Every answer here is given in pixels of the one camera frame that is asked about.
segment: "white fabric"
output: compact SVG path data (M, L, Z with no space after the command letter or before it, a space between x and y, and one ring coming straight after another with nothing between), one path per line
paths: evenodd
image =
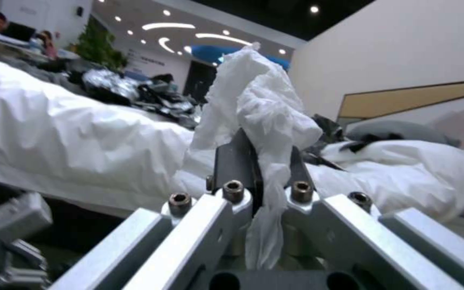
M302 102L286 72L256 52L255 45L225 56L206 98L209 103L186 154L184 171L177 177L202 180L211 174L213 151L243 128L257 151L265 193L247 231L246 266L271 268L282 250L280 219L286 208L291 148L312 145L322 131L302 113Z
M0 63L0 182L68 201L160 211L193 133Z
M415 207L446 222L464 211L464 151L424 141L379 141L357 153L327 146L346 171L308 166L321 197L362 191L382 213Z

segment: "recessed light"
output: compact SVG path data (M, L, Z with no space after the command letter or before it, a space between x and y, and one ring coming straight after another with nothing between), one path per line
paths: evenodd
M162 46L162 48L169 51L170 53L175 53L175 51L173 51L171 48L168 48L168 46L166 46L166 42L168 42L168 41L169 41L169 38L167 38L167 37L159 38L159 44L160 44L160 46Z
M149 31L150 29L156 28L191 28L195 29L196 27L192 24L184 24L184 23L150 23L142 26L142 29L145 31Z
M218 39L223 39L223 40L228 40L228 41L234 41L234 42L237 42L238 44L244 44L245 46L252 45L250 42L244 41L242 39L219 35L219 34L213 34L213 33L197 33L196 37L197 38L218 38Z

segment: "desk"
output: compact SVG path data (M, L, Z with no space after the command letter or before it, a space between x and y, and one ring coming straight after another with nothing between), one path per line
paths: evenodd
M0 54L1 55L8 55L13 57L28 57L38 61L49 61L46 55L41 53L36 53L28 48L23 48L21 46L16 46L14 44L6 43L0 41Z

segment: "pile of clothes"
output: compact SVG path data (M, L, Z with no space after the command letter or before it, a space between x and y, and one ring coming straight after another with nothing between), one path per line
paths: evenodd
M173 90L167 79L169 74L155 76L148 81L136 81L83 59L37 63L0 55L0 61L41 81L57 84L72 93L105 104L153 112L190 130L194 130L199 123L197 101Z

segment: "white cloth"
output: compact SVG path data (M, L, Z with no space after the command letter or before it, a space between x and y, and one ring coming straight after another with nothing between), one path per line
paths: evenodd
M160 211L193 132L0 63L0 182L106 207Z
M382 213L415 207L447 222L464 211L464 151L424 141L379 141L357 153L327 146L322 155L346 171L307 168L322 198L369 195Z

